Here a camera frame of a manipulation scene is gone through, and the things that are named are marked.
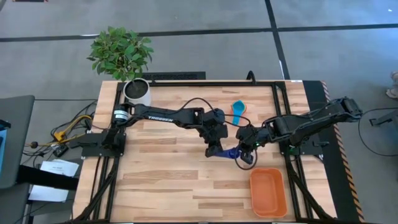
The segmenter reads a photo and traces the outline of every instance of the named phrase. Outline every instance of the blue scoop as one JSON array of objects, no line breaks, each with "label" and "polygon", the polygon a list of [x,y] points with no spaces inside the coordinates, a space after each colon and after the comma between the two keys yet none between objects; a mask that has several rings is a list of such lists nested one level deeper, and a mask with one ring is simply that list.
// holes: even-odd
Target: blue scoop
[{"label": "blue scoop", "polygon": [[[246,111],[246,105],[243,103],[243,101],[238,100],[236,102],[234,102],[231,105],[232,108],[232,112],[234,115],[238,115],[238,116],[242,116],[242,114]],[[239,120],[241,119],[238,116],[234,116],[234,119],[232,120],[232,123],[235,125],[239,124]]]}]

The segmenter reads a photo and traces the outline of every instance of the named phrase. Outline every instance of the shoe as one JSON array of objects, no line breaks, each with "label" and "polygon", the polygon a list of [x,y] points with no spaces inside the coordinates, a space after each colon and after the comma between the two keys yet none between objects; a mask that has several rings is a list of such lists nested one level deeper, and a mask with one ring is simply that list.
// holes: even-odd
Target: shoe
[{"label": "shoe", "polygon": [[398,93],[396,89],[388,89],[386,95],[392,99],[398,99]]}]

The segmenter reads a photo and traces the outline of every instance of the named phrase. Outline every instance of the orange striped tape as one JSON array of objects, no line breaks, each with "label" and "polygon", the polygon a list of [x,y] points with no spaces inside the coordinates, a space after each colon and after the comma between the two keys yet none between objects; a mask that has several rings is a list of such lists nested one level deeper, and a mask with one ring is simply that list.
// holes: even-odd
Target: orange striped tape
[{"label": "orange striped tape", "polygon": [[[322,86],[323,86],[323,90],[325,92],[326,100],[327,100],[327,102],[329,102],[330,101],[330,96],[329,96],[329,91],[328,91],[328,88],[326,86],[326,83],[323,82],[323,81],[321,81],[321,83],[322,83]],[[351,173],[351,169],[349,168],[349,165],[348,165],[346,152],[345,152],[345,149],[344,149],[344,146],[343,146],[343,139],[341,138],[341,134],[340,134],[340,131],[338,129],[337,124],[333,125],[333,127],[335,129],[337,143],[338,143],[339,148],[340,148],[341,158],[343,160],[343,165],[345,167],[345,171],[346,171],[346,174],[347,174],[347,180],[349,182],[349,187],[351,188],[351,194],[353,195],[353,200],[354,200],[354,204],[356,206],[356,211],[358,213],[358,218],[359,218],[360,222],[365,222],[365,219],[363,217],[361,204],[359,203],[358,195],[356,194],[356,189],[355,189],[354,180],[353,180],[353,174]]]}]

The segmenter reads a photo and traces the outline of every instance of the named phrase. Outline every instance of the blue object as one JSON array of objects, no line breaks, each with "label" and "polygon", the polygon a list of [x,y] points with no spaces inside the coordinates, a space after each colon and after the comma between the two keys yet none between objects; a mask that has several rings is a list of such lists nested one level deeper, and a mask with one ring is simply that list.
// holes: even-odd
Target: blue object
[{"label": "blue object", "polygon": [[223,152],[215,154],[217,157],[224,157],[228,159],[237,159],[241,155],[240,150],[236,150],[236,147],[232,149],[224,150]]},{"label": "blue object", "polygon": [[1,167],[2,167],[2,159],[4,156],[4,150],[6,148],[6,137],[7,137],[7,130],[0,131],[0,174],[1,174]]},{"label": "blue object", "polygon": [[[234,115],[242,116],[245,110],[246,110],[246,105],[241,100],[238,100],[232,104],[232,112]],[[232,120],[232,123],[235,125],[238,125],[239,120],[241,119],[238,116],[234,116],[234,119]]]}]

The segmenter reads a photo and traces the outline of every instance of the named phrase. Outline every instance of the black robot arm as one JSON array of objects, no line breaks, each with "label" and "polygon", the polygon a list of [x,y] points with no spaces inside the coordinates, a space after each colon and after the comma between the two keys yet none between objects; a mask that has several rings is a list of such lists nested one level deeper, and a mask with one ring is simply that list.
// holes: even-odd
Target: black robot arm
[{"label": "black robot arm", "polygon": [[267,143],[287,142],[291,147],[299,147],[311,135],[339,122],[356,122],[361,119],[362,111],[354,100],[340,98],[332,100],[319,110],[301,115],[287,114],[265,120],[261,127],[253,125],[239,128],[241,159],[252,164],[251,153]]},{"label": "black robot arm", "polygon": [[169,122],[184,129],[196,129],[199,137],[208,144],[205,150],[206,157],[222,152],[220,139],[228,137],[224,111],[218,108],[205,112],[203,108],[168,110],[142,104],[123,103],[114,111],[114,122],[117,128],[130,127],[141,119]]}]

